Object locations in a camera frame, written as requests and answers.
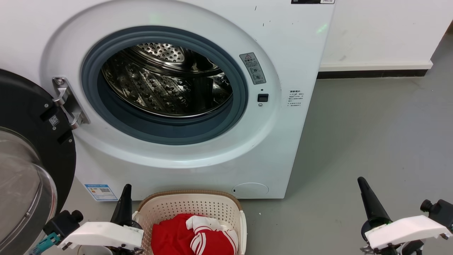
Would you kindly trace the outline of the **round white filter cover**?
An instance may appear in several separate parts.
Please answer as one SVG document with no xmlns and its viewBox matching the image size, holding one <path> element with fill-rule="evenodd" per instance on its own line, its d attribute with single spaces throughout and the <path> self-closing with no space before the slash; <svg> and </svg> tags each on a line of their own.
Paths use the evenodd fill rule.
<svg viewBox="0 0 453 255">
<path fill-rule="evenodd" d="M 268 192 L 266 185 L 256 182 L 241 183 L 231 189 L 231 193 L 240 199 L 262 199 Z"/>
</svg>

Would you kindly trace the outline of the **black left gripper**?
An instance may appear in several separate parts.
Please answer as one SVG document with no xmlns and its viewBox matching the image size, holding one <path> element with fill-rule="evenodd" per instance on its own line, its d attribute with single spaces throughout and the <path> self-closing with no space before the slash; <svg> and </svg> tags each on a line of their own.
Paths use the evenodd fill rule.
<svg viewBox="0 0 453 255">
<path fill-rule="evenodd" d="M 116 204 L 110 222 L 120 226 L 128 226 L 132 228 L 143 229 L 138 222 L 132 220 L 131 191 L 132 191 L 131 184 L 126 184 Z"/>
</svg>

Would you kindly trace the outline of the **small printed text label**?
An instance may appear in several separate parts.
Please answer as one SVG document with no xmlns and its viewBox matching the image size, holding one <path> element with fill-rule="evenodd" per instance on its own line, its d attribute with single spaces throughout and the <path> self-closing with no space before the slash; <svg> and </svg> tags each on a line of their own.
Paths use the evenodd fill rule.
<svg viewBox="0 0 453 255">
<path fill-rule="evenodd" d="M 290 89 L 285 102 L 288 107 L 302 106 L 304 102 L 304 92 L 300 89 Z"/>
</svg>

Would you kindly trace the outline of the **grey warning sticker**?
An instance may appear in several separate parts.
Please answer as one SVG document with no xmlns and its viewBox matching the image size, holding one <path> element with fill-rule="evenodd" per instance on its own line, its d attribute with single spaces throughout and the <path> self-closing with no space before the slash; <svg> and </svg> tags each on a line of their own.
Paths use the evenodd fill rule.
<svg viewBox="0 0 453 255">
<path fill-rule="evenodd" d="M 266 78 L 255 53 L 244 53 L 239 57 L 244 63 L 253 84 L 265 84 Z"/>
</svg>

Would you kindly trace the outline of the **silver metal door hinge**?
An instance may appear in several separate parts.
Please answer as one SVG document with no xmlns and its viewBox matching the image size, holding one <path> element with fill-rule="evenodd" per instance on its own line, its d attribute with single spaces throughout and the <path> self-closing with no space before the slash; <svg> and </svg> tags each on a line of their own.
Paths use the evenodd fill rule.
<svg viewBox="0 0 453 255">
<path fill-rule="evenodd" d="M 52 101 L 63 109 L 68 118 L 70 128 L 75 130 L 81 125 L 90 124 L 91 121 L 74 94 L 68 79 L 65 77 L 53 77 L 52 85 L 56 92 L 56 97 Z"/>
</svg>

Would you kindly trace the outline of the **stainless steel washing machine drum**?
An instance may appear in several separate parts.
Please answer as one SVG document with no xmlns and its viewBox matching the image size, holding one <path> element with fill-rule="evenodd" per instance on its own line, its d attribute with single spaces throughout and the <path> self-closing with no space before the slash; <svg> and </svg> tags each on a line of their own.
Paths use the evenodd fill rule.
<svg viewBox="0 0 453 255">
<path fill-rule="evenodd" d="M 233 98 L 228 77 L 212 60 L 168 43 L 145 42 L 120 50 L 101 72 L 123 101 L 162 117 L 200 117 Z"/>
</svg>

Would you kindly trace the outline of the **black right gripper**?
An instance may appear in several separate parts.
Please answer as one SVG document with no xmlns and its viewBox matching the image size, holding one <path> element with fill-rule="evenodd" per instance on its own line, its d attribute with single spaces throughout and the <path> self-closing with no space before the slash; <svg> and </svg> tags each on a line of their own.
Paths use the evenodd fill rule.
<svg viewBox="0 0 453 255">
<path fill-rule="evenodd" d="M 366 232 L 379 226 L 390 224 L 392 223 L 392 220 L 375 195 L 375 192 L 369 186 L 367 180 L 360 176 L 357 178 L 357 182 L 361 191 L 361 198 L 367 215 L 367 221 L 361 227 L 361 237 L 365 242 L 368 242 L 365 235 Z"/>
</svg>

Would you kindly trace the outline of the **blue energy label sticker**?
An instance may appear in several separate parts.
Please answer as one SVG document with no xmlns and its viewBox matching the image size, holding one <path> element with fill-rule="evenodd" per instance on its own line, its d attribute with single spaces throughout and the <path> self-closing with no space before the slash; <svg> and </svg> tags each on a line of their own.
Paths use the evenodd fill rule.
<svg viewBox="0 0 453 255">
<path fill-rule="evenodd" d="M 84 186 L 96 201 L 118 201 L 108 185 L 84 184 Z"/>
</svg>

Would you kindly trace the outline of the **cream perforated laundry basket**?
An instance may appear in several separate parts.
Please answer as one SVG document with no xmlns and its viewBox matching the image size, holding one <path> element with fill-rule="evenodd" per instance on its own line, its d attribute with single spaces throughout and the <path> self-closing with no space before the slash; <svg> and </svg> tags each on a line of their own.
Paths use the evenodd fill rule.
<svg viewBox="0 0 453 255">
<path fill-rule="evenodd" d="M 239 237 L 236 255 L 245 255 L 247 224 L 239 200 L 227 192 L 210 190 L 157 192 L 142 200 L 132 218 L 144 230 L 143 255 L 154 255 L 150 244 L 153 225 L 183 213 L 218 219 L 223 227 L 234 229 Z"/>
</svg>

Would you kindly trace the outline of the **grey rubber door gasket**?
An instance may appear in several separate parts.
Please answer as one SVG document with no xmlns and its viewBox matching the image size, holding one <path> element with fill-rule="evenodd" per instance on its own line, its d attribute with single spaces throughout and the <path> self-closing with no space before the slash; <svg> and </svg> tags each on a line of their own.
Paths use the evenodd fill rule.
<svg viewBox="0 0 453 255">
<path fill-rule="evenodd" d="M 120 50 L 147 42 L 177 45 L 209 58 L 228 77 L 233 98 L 213 113 L 189 118 L 152 115 L 126 103 L 110 89 L 101 72 L 102 65 Z M 224 134 L 246 111 L 249 92 L 240 66 L 220 46 L 189 31 L 162 26 L 126 28 L 101 39 L 86 55 L 81 85 L 90 105 L 104 121 L 131 137 L 165 145 L 196 144 Z"/>
</svg>

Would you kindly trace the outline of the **red and white garment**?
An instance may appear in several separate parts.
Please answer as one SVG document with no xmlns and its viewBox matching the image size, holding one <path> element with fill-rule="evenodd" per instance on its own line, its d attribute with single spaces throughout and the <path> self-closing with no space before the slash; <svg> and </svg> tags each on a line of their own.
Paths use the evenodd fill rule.
<svg viewBox="0 0 453 255">
<path fill-rule="evenodd" d="M 178 214 L 153 225 L 150 246 L 154 255 L 236 255 L 239 239 L 218 219 Z"/>
</svg>

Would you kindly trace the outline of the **white front-load washing machine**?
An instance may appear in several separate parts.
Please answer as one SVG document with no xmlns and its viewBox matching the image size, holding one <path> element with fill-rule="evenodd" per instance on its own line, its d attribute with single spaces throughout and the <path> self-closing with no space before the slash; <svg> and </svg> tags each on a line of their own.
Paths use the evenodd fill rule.
<svg viewBox="0 0 453 255">
<path fill-rule="evenodd" d="M 325 48 L 334 4 L 291 0 L 0 0 L 0 69 L 56 97 L 65 77 L 91 121 L 73 130 L 74 178 L 108 185 L 119 199 L 168 190 L 231 193 L 238 184 L 266 185 L 265 199 L 284 198 Z M 81 85 L 90 49 L 126 28 L 181 29 L 214 42 L 233 57 L 248 84 L 241 119 L 201 143 L 165 145 L 126 135 L 92 108 Z M 255 53 L 266 83 L 253 84 L 239 55 Z M 304 92 L 286 106 L 290 89 Z"/>
</svg>

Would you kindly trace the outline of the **black round washer door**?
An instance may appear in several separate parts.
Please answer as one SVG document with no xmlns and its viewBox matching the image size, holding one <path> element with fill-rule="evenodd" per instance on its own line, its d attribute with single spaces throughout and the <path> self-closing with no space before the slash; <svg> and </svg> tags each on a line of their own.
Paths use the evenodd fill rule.
<svg viewBox="0 0 453 255">
<path fill-rule="evenodd" d="M 52 127 L 48 119 L 57 115 Z M 0 255 L 25 255 L 66 202 L 74 136 L 63 109 L 32 81 L 0 69 Z"/>
</svg>

